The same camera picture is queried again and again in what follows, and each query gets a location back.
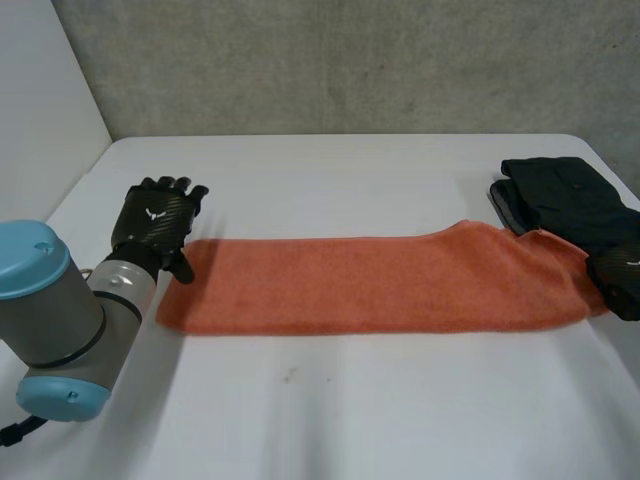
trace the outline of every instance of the light blue cap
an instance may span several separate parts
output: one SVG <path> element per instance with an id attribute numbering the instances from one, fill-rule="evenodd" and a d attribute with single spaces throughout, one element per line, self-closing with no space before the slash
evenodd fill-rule
<path id="1" fill-rule="evenodd" d="M 67 377 L 26 377 L 16 401 L 36 417 L 57 422 L 86 422 L 97 417 L 111 391 L 101 385 Z"/>
<path id="2" fill-rule="evenodd" d="M 0 300 L 48 287 L 70 261 L 69 249 L 47 224 L 35 220 L 0 223 Z"/>

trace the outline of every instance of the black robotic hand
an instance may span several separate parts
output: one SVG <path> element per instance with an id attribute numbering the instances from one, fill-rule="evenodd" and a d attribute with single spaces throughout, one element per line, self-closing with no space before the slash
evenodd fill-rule
<path id="1" fill-rule="evenodd" d="M 147 177 L 131 187 L 111 235 L 113 253 L 108 258 L 140 265 L 154 278 L 162 269 L 180 283 L 191 283 L 193 270 L 182 247 L 209 189 L 197 185 L 187 195 L 190 184 L 187 177 L 160 177 L 157 182 Z"/>

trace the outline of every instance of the towel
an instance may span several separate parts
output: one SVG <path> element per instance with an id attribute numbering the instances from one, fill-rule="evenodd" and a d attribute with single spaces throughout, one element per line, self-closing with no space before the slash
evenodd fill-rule
<path id="1" fill-rule="evenodd" d="M 587 255 L 536 230 L 462 221 L 399 238 L 207 239 L 156 319 L 199 335 L 530 331 L 603 313 Z"/>

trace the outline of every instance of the table surface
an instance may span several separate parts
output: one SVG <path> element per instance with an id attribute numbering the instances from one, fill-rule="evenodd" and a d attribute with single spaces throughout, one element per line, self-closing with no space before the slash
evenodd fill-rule
<path id="1" fill-rule="evenodd" d="M 566 135 L 174 137 L 113 144 L 49 223 L 93 267 L 130 185 L 187 175 L 211 189 L 192 239 L 500 226 L 486 194 L 500 161 L 534 156 L 580 156 L 640 208 Z M 638 388 L 587 321 L 536 333 L 183 337 L 155 324 L 160 296 L 103 414 L 3 449 L 0 478 L 640 476 Z M 8 424 L 24 418 L 13 392 L 26 368 L 4 345 L 0 365 Z"/>

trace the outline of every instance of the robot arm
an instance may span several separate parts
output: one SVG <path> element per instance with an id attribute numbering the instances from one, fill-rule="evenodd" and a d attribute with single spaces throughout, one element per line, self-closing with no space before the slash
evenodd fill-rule
<path id="1" fill-rule="evenodd" d="M 86 282 L 47 225 L 0 224 L 0 338 L 29 367 L 16 394 L 24 410 L 62 422 L 100 413 L 159 270 L 193 281 L 182 247 L 208 189 L 196 186 L 187 195 L 189 184 L 185 177 L 162 177 L 131 187 L 111 237 L 113 251 Z"/>

